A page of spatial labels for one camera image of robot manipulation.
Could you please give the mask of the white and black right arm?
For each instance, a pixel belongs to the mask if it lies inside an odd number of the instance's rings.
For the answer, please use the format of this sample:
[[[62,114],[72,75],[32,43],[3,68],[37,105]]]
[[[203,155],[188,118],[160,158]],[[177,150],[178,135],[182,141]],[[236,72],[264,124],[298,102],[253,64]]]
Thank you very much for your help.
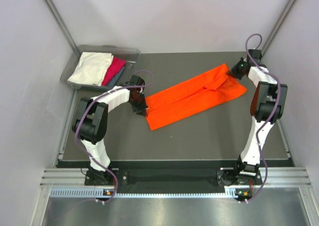
[[[288,92],[288,86],[281,84],[266,67],[254,66],[254,63],[254,60],[241,58],[227,73],[239,80],[247,76],[256,87],[250,106],[251,130],[232,172],[232,178],[238,184],[257,177],[263,160],[262,149],[273,125],[283,115]]]

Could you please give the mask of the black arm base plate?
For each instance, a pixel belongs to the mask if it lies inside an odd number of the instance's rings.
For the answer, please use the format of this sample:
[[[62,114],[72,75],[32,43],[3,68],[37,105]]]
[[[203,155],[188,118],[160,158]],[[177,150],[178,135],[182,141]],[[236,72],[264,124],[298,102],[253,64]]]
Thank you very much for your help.
[[[236,163],[234,160],[112,161],[109,170],[116,175],[121,189],[142,182],[195,182],[213,187],[262,184],[260,171],[255,179],[233,180]]]

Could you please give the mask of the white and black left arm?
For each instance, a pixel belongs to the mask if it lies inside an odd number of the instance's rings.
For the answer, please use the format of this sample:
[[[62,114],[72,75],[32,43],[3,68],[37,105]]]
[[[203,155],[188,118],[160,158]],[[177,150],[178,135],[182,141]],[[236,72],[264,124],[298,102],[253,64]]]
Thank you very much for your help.
[[[93,98],[81,98],[72,131],[75,142],[81,143],[90,159],[90,165],[85,174],[85,185],[105,186],[116,183],[113,172],[109,169],[111,160],[107,155],[104,136],[107,131],[108,113],[121,104],[130,103],[133,113],[147,116],[147,103],[144,94],[145,81],[132,75],[123,85]]]

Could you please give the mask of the orange t shirt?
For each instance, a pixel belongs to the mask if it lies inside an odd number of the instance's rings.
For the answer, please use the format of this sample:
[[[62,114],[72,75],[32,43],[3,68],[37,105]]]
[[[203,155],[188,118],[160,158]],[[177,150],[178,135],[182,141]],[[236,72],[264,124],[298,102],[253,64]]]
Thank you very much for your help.
[[[227,65],[222,64],[148,96],[150,129],[159,129],[245,94],[247,89],[229,76],[228,71]]]

